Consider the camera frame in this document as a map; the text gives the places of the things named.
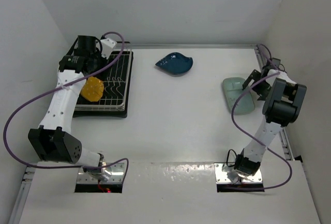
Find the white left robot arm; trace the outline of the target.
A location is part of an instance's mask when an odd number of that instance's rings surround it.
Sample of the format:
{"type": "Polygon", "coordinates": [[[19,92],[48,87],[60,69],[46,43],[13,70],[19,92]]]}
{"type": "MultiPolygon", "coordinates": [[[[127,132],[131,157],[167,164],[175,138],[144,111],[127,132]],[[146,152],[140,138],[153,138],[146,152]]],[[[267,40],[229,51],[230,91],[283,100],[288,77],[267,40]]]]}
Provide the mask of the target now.
{"type": "Polygon", "coordinates": [[[28,139],[42,161],[65,162],[82,166],[83,171],[99,182],[111,177],[104,156],[83,148],[71,135],[71,122],[85,76],[103,68],[116,41],[110,38],[78,36],[73,51],[59,62],[57,87],[43,120],[37,129],[31,129],[28,139]]]}

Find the yellow dotted scalloped plate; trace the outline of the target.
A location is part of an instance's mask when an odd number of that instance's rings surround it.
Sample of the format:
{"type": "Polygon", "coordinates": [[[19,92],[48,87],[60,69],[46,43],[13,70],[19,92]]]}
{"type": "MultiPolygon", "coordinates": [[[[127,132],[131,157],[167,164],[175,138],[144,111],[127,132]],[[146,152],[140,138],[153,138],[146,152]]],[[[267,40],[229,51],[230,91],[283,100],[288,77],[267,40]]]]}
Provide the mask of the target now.
{"type": "Polygon", "coordinates": [[[80,95],[89,102],[98,102],[104,92],[104,83],[97,77],[89,77],[81,89],[80,95]]]}

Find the navy leaf-shaped dish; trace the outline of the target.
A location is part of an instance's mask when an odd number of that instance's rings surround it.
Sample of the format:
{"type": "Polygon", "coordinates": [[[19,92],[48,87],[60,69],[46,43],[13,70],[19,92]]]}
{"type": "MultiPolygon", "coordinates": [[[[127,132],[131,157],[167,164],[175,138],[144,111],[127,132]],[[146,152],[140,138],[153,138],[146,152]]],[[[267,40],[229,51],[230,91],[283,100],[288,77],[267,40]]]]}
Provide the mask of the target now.
{"type": "Polygon", "coordinates": [[[193,58],[179,52],[172,52],[159,60],[155,66],[172,75],[187,73],[193,66],[193,58]]]}

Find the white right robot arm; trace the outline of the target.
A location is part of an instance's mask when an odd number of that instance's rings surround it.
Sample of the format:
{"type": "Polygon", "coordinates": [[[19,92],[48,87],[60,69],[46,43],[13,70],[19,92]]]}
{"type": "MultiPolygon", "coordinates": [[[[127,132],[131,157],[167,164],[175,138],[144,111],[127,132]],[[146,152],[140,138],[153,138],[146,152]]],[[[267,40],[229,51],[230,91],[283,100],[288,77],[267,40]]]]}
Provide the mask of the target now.
{"type": "Polygon", "coordinates": [[[263,119],[250,143],[237,155],[234,170],[240,177],[254,176],[260,168],[264,153],[274,137],[288,124],[297,120],[307,87],[291,80],[287,73],[272,65],[259,72],[254,70],[243,84],[263,100],[263,119]]]}

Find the pale green rectangular plate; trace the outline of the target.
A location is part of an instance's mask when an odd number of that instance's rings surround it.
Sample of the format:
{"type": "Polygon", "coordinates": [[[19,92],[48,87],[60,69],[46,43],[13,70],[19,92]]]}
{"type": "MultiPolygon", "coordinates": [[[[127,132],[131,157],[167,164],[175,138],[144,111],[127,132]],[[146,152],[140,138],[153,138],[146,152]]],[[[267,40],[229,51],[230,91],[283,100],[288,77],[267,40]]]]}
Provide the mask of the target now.
{"type": "MultiPolygon", "coordinates": [[[[225,78],[222,82],[222,89],[230,112],[232,112],[236,100],[244,91],[243,90],[244,82],[245,79],[240,77],[225,78]]],[[[247,93],[237,103],[234,109],[234,115],[246,115],[246,114],[250,114],[254,110],[255,110],[255,104],[252,95],[250,93],[247,93]]]]}

